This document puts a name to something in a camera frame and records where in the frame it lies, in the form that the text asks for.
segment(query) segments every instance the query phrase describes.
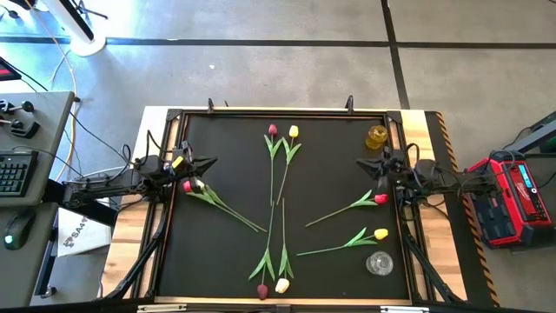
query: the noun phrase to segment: gray floor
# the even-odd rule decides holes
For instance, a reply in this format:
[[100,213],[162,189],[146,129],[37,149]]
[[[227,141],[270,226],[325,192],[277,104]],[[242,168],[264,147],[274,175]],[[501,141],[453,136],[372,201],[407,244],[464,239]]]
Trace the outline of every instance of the gray floor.
[[[387,38],[379,0],[86,4],[109,15],[108,21],[91,16],[90,22],[94,31],[110,37]],[[547,0],[390,0],[390,8],[400,41],[556,42],[556,4]],[[63,35],[48,13],[41,16]],[[40,24],[25,12],[22,17],[19,23],[2,18],[0,32],[44,36]],[[51,44],[0,43],[0,54],[41,82],[48,81],[61,58]],[[556,50],[400,50],[411,108],[443,113],[461,168],[510,142],[520,129],[556,108],[555,58]],[[69,59],[84,100],[80,120],[116,147],[135,142],[145,105],[206,105],[212,97],[231,106],[341,107],[353,94],[359,108],[400,108],[387,48],[109,45],[92,57],[69,53]],[[71,88],[63,65],[52,89]],[[121,165],[83,131],[77,137],[84,172]],[[59,155],[67,151],[66,142]],[[102,159],[95,157],[98,152]],[[57,164],[53,174],[60,168]],[[487,254],[502,305],[556,310],[556,250]],[[61,294],[49,301],[94,298],[95,277],[102,268],[91,268],[102,262],[97,258],[58,261],[52,281]],[[68,272],[75,273],[72,280],[66,279]]]

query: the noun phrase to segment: red battery pack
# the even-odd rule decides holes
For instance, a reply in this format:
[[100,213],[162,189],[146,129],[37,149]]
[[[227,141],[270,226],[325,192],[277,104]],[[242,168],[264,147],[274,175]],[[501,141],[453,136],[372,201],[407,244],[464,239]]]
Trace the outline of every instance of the red battery pack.
[[496,175],[499,187],[491,194],[471,195],[483,243],[506,248],[552,237],[553,220],[522,155],[515,155],[513,162],[508,153],[494,153],[469,171]]

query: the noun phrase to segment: computer mouse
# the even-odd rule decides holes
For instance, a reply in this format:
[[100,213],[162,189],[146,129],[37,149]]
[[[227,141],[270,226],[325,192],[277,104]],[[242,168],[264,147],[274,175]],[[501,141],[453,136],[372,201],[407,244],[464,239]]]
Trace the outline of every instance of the computer mouse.
[[28,208],[17,212],[10,219],[3,235],[3,245],[7,250],[19,250],[25,245],[35,216],[36,212]]

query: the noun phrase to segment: wooden table frame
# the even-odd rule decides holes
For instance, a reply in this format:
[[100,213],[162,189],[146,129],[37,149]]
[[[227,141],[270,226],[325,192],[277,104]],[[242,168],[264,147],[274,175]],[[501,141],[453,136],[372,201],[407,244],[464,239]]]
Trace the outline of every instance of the wooden table frame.
[[[180,110],[202,110],[206,111],[205,108],[201,107],[146,107],[143,112],[143,119],[139,129],[139,134],[136,141],[136,148],[134,151],[135,157],[142,157],[144,155],[146,146],[146,133],[150,130],[153,137],[157,142],[161,142],[164,137],[164,133],[169,133],[169,140],[163,143],[167,150],[173,147],[173,142],[176,139],[176,134],[178,131],[178,123],[170,123],[169,126],[165,126],[162,121],[167,119],[169,109],[180,109]],[[217,108],[216,110],[299,110],[304,112],[343,112],[345,109],[292,109],[292,108]],[[357,112],[385,112],[384,110],[357,110]],[[427,120],[425,118],[425,112],[422,110],[400,110],[400,115],[403,120],[403,134],[405,143],[417,143],[420,146],[420,156],[421,158],[434,159],[434,152],[430,136],[428,134]],[[390,123],[390,130],[392,133],[397,133],[396,124]],[[401,143],[393,139],[393,146],[396,148],[400,147]],[[156,147],[151,147],[150,154],[157,154],[158,151]],[[410,163],[413,165],[415,163],[415,154],[409,152]],[[430,203],[439,203],[443,196],[431,196],[429,198]],[[126,196],[122,203],[128,203],[135,201],[136,197]],[[156,225],[160,218],[162,207],[158,206],[156,208],[151,208],[153,210],[148,210],[149,205],[147,203],[139,203],[132,207],[129,207],[123,211],[117,220],[115,227],[112,244],[110,246],[109,255],[106,261],[106,266],[103,273],[103,286],[105,290],[114,289],[120,280],[125,276],[133,262],[137,259],[138,253],[142,248],[141,242],[144,237],[156,230]],[[440,208],[446,211],[444,204]],[[427,247],[427,254],[431,264],[437,269],[442,279],[448,284],[452,291],[459,297],[465,299],[467,297],[465,287],[463,284],[459,260],[457,257],[455,245],[453,243],[452,231],[450,227],[450,222],[435,209],[431,209],[425,206],[421,206],[418,212],[420,216],[419,222],[422,224],[424,230],[424,243]],[[145,231],[145,221],[154,220],[153,227],[150,231]],[[415,235],[415,225],[410,224],[410,229]],[[151,256],[148,263],[144,267],[142,282],[140,288],[133,290],[136,295],[144,295],[148,290],[149,282],[153,279],[154,273],[151,271],[152,263],[155,256]],[[417,285],[417,290],[423,299],[427,299],[427,284],[426,279],[423,275],[422,268],[417,260],[413,257],[413,267],[415,273],[415,280]],[[408,305],[410,301],[405,300],[353,300],[344,301],[331,299],[323,299],[319,303],[314,302],[315,299],[268,299],[264,303],[268,304],[319,304],[327,305],[327,303],[332,303],[334,301],[335,305],[378,305],[378,304],[388,304],[388,305]],[[183,297],[163,297],[159,296],[156,299],[157,303],[206,303],[207,298],[183,298]],[[257,303],[261,304],[258,299],[219,299],[216,303]]]

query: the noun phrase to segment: red tulip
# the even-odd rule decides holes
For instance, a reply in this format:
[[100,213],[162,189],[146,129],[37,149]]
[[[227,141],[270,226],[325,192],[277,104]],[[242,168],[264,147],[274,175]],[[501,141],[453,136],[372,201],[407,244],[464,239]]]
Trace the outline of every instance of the red tulip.
[[378,204],[387,203],[388,202],[388,195],[387,194],[376,195],[376,196],[374,196],[374,201]]
[[191,182],[190,181],[187,181],[187,182],[183,183],[183,190],[185,190],[185,192],[193,191],[193,189],[191,188]]
[[268,127],[268,133],[270,136],[274,136],[278,134],[278,129],[276,128],[276,125],[270,124],[270,127]]
[[268,296],[268,287],[260,284],[257,286],[257,293],[259,294],[259,299],[264,300]]

